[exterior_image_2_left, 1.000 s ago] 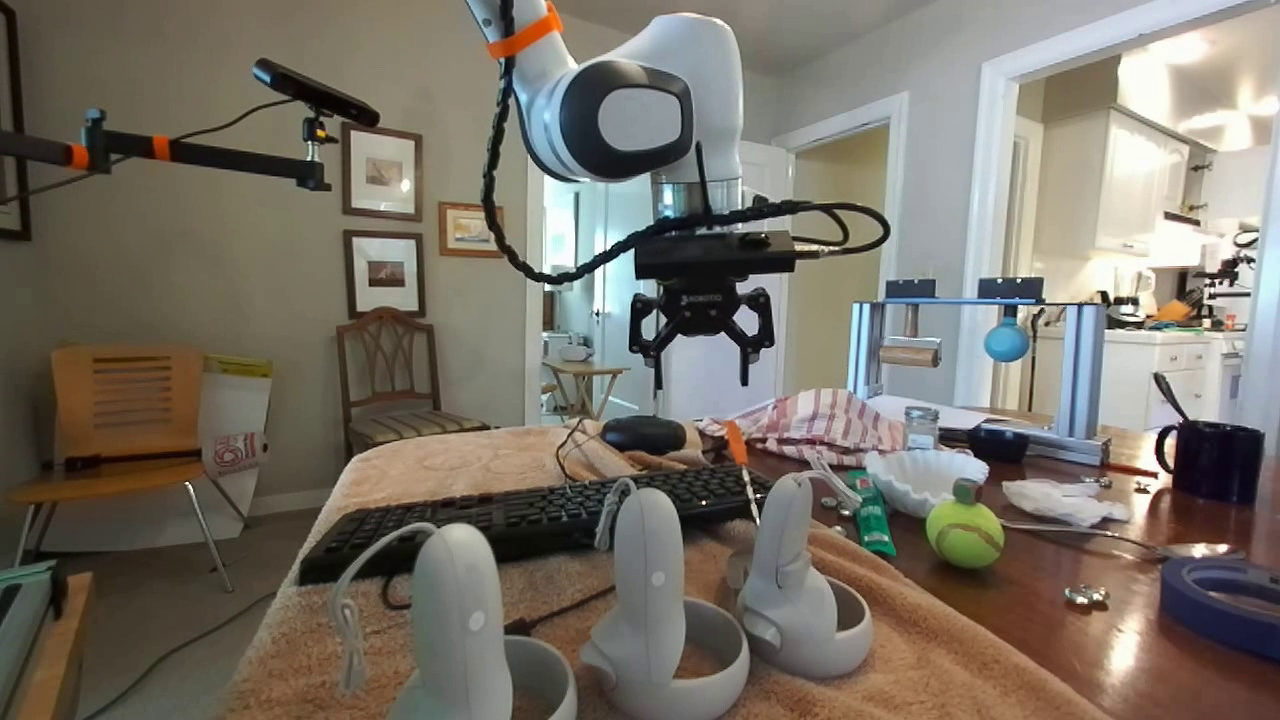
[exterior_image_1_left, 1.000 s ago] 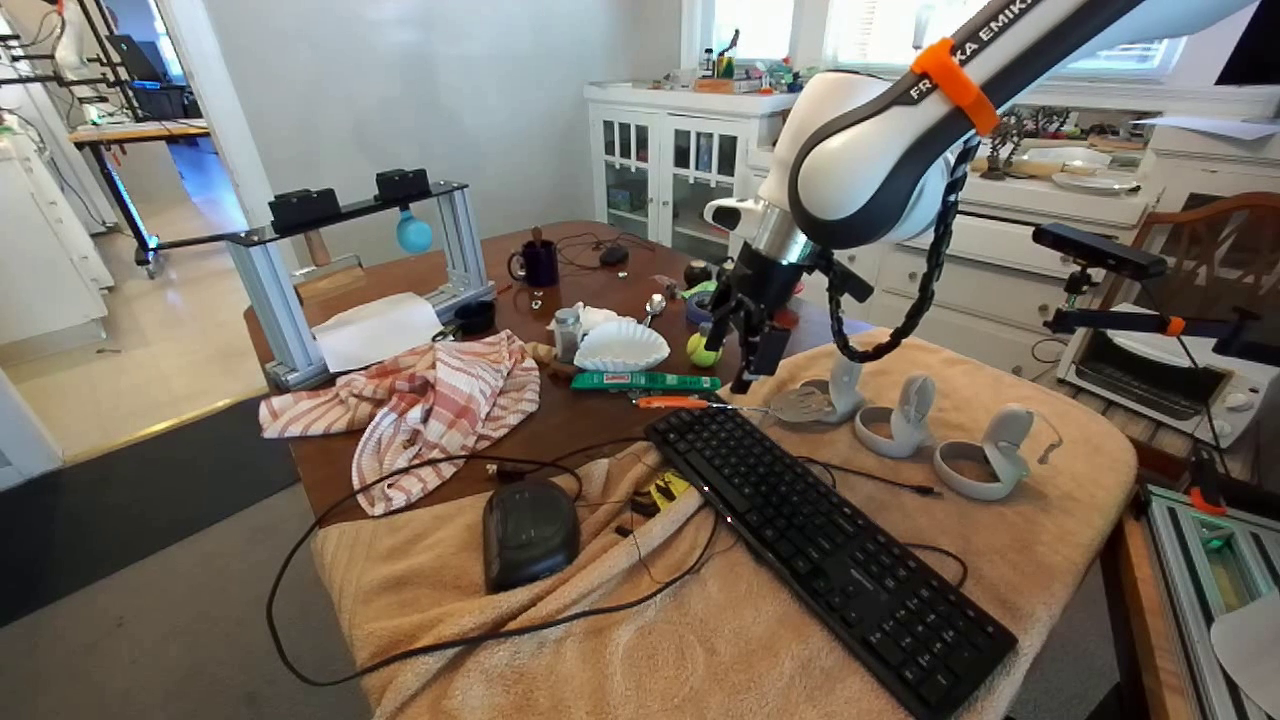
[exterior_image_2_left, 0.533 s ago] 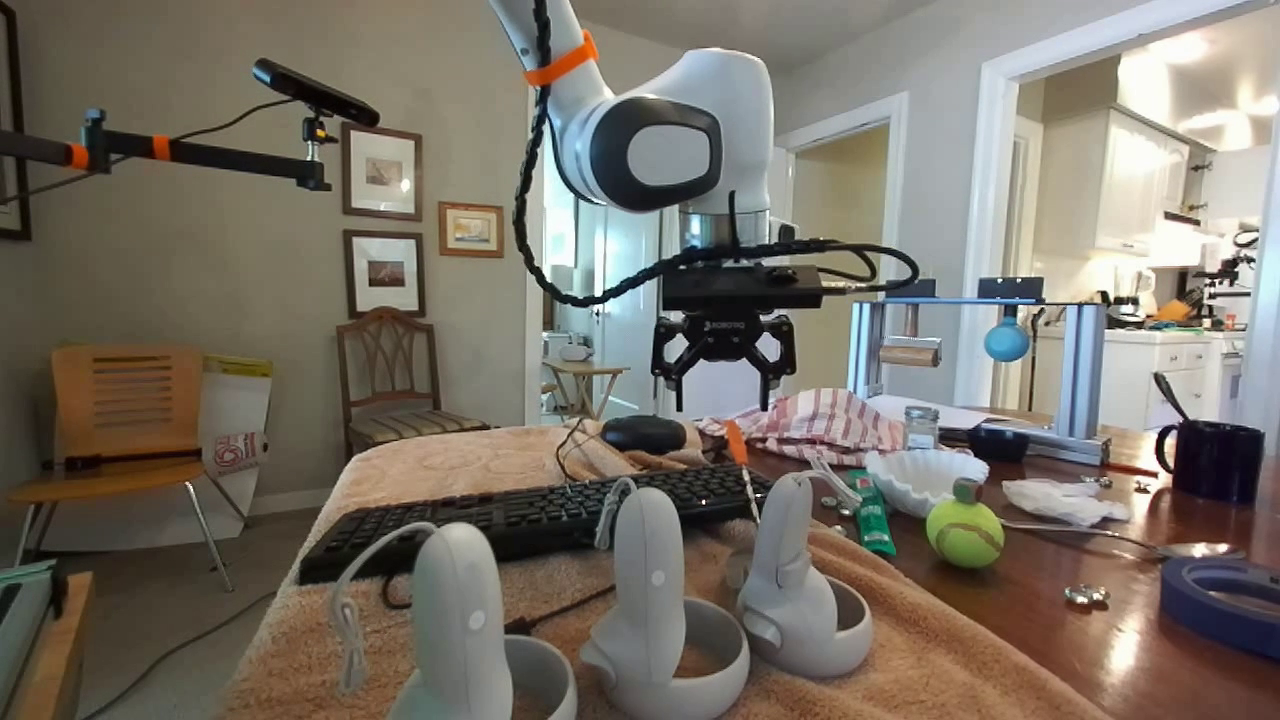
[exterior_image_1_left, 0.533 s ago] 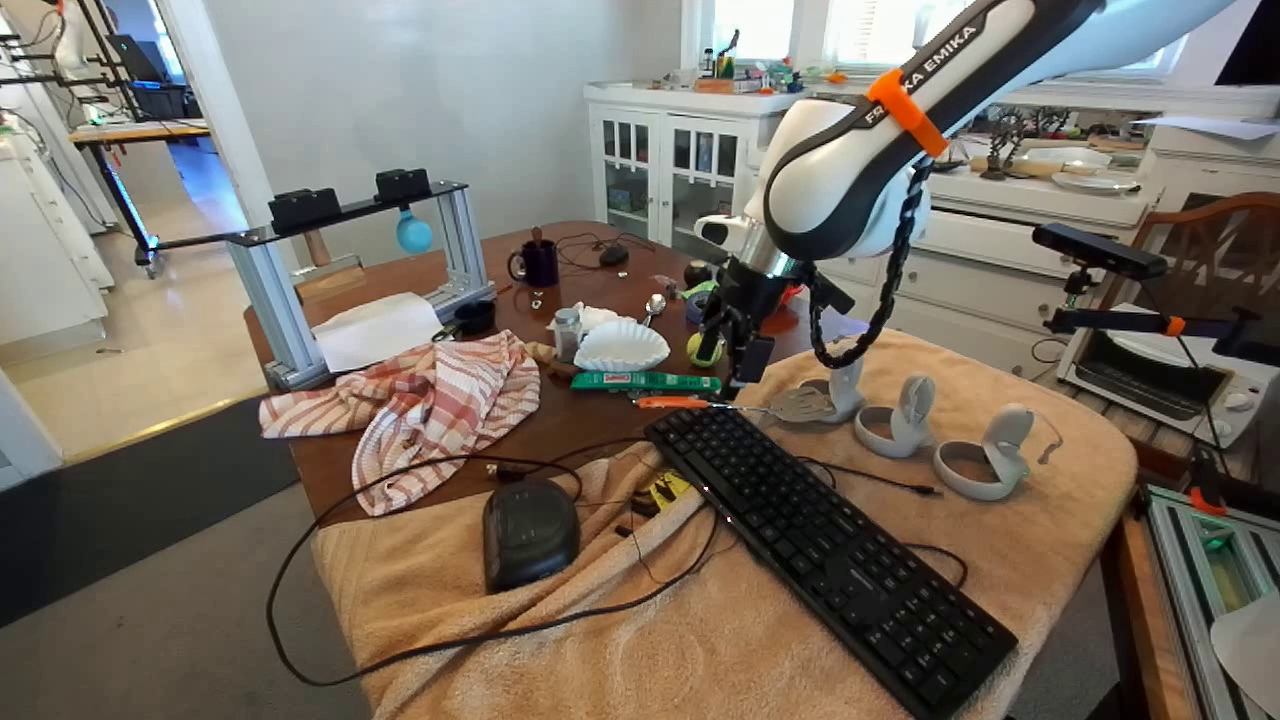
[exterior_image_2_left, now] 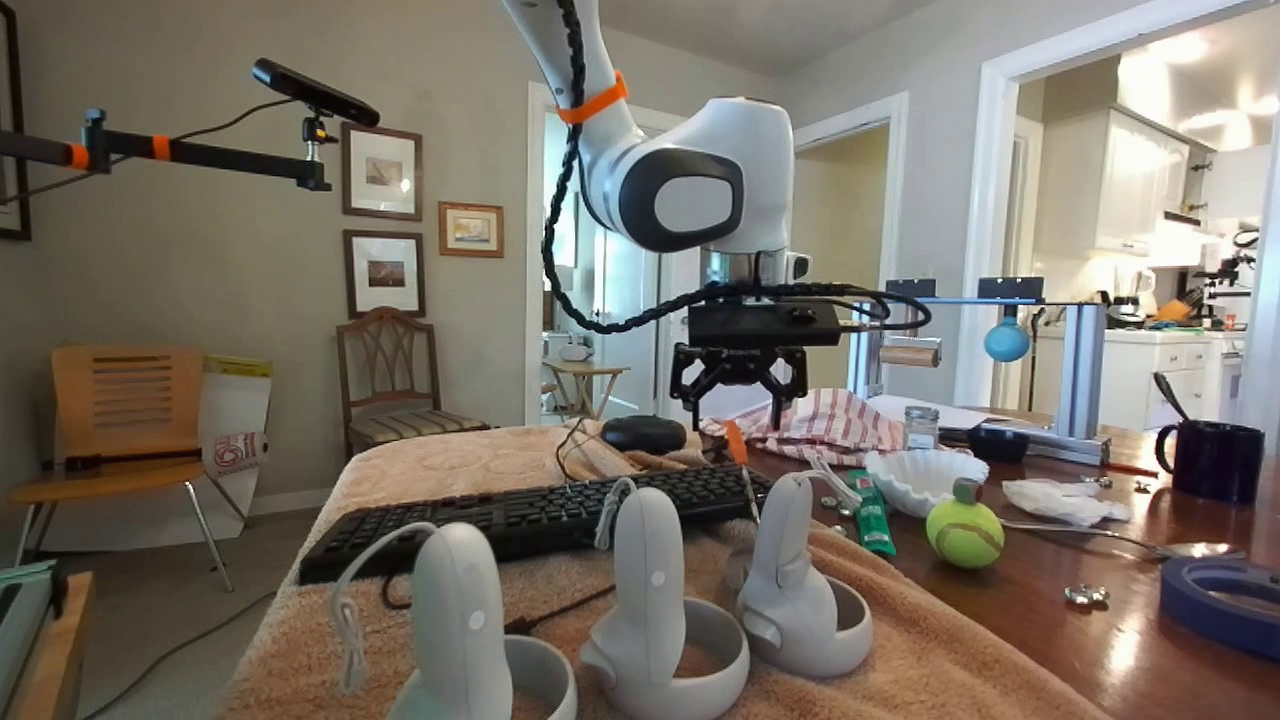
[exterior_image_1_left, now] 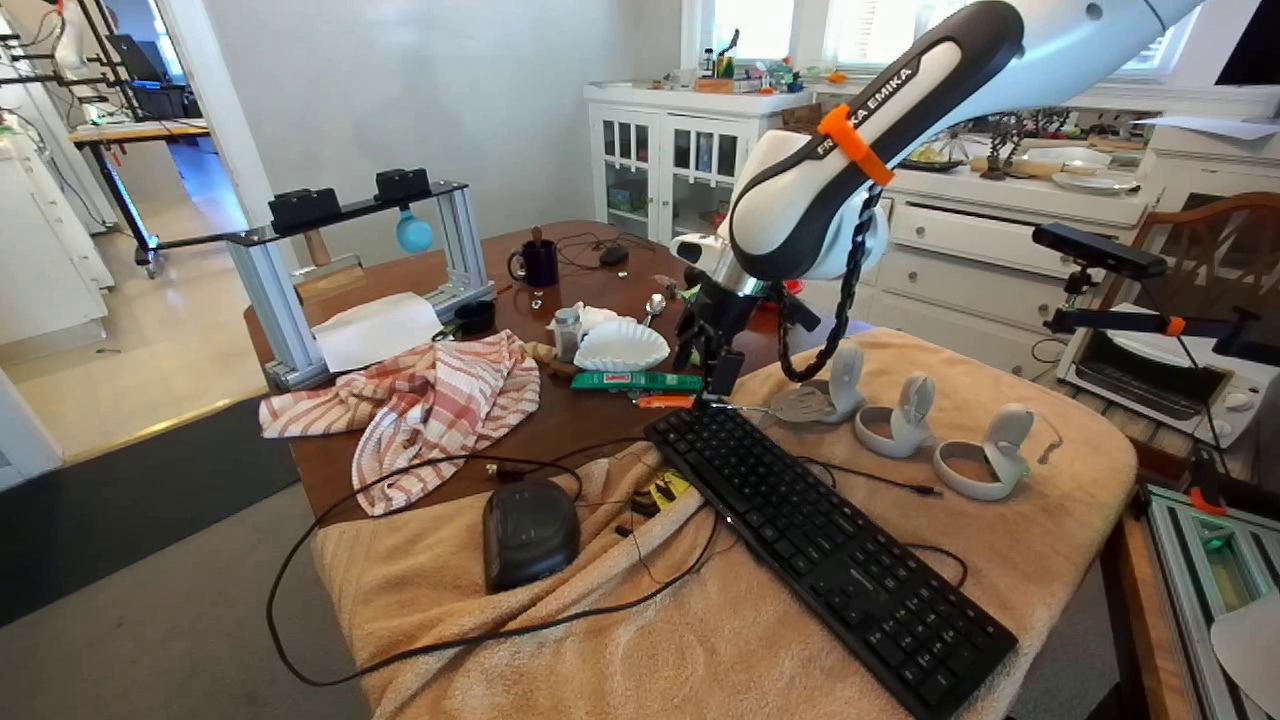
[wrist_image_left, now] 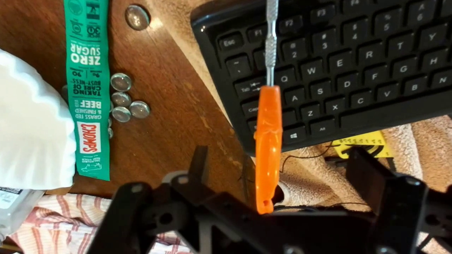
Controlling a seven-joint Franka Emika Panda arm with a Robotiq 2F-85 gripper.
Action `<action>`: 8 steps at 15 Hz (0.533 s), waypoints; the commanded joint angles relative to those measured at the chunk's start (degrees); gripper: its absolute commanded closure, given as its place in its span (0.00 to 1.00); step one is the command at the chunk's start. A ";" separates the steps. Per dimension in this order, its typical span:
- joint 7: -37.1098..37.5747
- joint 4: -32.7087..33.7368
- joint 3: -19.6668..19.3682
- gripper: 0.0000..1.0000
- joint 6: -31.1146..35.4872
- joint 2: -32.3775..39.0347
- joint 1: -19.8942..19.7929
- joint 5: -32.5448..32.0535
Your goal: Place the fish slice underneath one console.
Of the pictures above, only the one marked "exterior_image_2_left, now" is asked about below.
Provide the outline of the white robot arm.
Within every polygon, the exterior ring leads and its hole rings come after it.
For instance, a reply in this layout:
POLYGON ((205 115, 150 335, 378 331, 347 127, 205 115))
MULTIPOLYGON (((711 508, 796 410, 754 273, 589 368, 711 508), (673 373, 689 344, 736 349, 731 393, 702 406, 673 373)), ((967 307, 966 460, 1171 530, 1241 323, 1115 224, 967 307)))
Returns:
POLYGON ((673 388, 702 412, 711 388, 765 388, 770 417, 808 393, 808 344, 835 344, 835 286, 788 275, 796 140, 781 104, 718 95, 689 122, 648 136, 630 109, 600 0, 495 0, 537 62, 566 125, 566 160, 546 218, 541 264, 556 306, 589 331, 617 335, 689 312, 689 342, 673 349, 673 388), (644 251, 703 262, 693 294, 624 322, 593 322, 556 275, 556 224, 570 180, 589 218, 644 251))

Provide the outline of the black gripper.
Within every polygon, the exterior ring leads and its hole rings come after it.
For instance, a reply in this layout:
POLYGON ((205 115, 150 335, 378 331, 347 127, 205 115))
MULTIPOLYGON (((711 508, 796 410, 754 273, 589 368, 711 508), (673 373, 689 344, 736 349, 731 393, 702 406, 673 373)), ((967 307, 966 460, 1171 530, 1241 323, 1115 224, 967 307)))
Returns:
POLYGON ((808 393, 808 353, 802 344, 835 344, 835 301, 808 286, 711 286, 702 290, 686 342, 673 353, 669 396, 702 420, 703 396, 718 388, 718 368, 703 349, 781 349, 765 368, 770 423, 808 393))

